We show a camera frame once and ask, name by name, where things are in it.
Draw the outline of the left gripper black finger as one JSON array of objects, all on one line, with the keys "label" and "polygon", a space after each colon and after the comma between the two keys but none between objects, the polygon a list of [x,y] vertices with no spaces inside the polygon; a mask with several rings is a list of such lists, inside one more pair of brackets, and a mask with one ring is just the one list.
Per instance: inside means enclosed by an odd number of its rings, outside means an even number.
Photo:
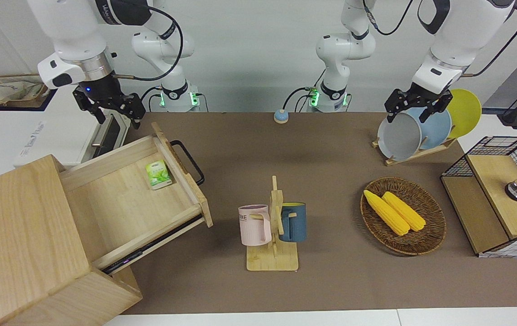
[{"label": "left gripper black finger", "polygon": [[420,114],[419,120],[421,123],[426,122],[431,115],[435,113],[443,113],[447,109],[449,103],[452,101],[452,93],[443,93],[438,99],[421,99],[420,107],[425,107],[424,111]]},{"label": "left gripper black finger", "polygon": [[399,101],[386,101],[384,107],[387,112],[388,123],[393,122],[397,114],[400,112],[401,103]]}]

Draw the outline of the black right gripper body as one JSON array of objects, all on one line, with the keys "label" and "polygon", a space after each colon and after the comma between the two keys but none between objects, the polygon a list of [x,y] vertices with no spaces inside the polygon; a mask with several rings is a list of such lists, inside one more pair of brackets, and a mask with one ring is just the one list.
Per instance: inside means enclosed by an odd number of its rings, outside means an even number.
[{"label": "black right gripper body", "polygon": [[89,113],[91,105],[101,109],[115,110],[126,116],[126,96],[121,90],[118,79],[112,75],[95,81],[83,81],[74,89],[73,96],[79,108]]}]

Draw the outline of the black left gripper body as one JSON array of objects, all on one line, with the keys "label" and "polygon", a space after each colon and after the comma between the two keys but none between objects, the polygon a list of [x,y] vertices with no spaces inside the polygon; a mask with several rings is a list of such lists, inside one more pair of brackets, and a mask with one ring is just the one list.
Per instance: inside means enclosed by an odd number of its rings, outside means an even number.
[{"label": "black left gripper body", "polygon": [[[449,93],[449,89],[445,90],[443,93]],[[435,94],[431,91],[428,91],[420,86],[411,86],[408,91],[402,91],[401,89],[394,89],[388,97],[388,101],[399,101],[401,103],[400,112],[404,110],[408,110],[412,107],[420,107],[421,99],[438,99],[441,94]]]}]

